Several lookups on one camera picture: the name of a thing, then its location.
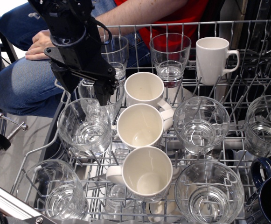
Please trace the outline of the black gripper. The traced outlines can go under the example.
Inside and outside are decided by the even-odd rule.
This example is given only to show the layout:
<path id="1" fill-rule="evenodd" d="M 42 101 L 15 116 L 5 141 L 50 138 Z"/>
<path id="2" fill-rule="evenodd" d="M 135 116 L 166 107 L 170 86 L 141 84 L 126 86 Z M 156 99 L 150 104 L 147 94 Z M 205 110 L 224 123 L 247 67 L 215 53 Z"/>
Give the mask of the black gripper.
<path id="1" fill-rule="evenodd" d="M 94 92 L 100 105 L 107 105 L 118 85 L 115 69 L 101 55 L 102 46 L 112 41 L 109 29 L 90 17 L 85 22 L 51 26 L 50 33 L 59 53 L 47 51 L 46 55 L 55 61 L 49 63 L 61 86 L 72 93 L 81 81 L 76 72 L 88 75 L 95 80 Z"/>

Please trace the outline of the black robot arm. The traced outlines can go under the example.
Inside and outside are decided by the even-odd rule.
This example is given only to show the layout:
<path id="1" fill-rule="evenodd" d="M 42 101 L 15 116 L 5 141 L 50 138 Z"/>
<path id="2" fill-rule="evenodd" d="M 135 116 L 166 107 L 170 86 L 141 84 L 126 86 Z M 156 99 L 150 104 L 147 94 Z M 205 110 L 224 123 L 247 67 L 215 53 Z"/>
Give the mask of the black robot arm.
<path id="1" fill-rule="evenodd" d="M 94 83 L 100 105 L 106 105 L 117 87 L 116 70 L 102 57 L 98 22 L 91 12 L 90 0 L 31 0 L 29 2 L 45 20 L 53 46 L 44 50 L 50 67 L 61 84 L 72 93 L 79 79 Z"/>

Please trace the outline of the person's forearm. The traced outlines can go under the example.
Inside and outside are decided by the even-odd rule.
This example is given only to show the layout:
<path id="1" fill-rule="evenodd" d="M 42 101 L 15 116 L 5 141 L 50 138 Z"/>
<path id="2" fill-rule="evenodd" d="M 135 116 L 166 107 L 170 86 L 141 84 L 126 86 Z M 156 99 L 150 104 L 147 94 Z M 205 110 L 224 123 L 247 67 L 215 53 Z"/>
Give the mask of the person's forearm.
<path id="1" fill-rule="evenodd" d="M 152 24 L 186 4 L 186 0 L 128 0 L 96 20 L 113 35 L 127 35 L 134 32 L 133 25 Z"/>

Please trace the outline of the person's hand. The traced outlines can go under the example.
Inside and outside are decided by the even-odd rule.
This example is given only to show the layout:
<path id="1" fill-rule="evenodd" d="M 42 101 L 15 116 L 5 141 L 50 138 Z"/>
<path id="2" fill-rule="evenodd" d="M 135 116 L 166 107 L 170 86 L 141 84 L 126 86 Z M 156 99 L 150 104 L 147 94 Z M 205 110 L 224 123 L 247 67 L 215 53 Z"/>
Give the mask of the person's hand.
<path id="1" fill-rule="evenodd" d="M 50 31 L 48 29 L 41 30 L 32 38 L 32 45 L 26 51 L 25 58 L 32 61 L 49 59 L 49 57 L 44 54 L 44 50 L 53 46 L 50 39 Z"/>

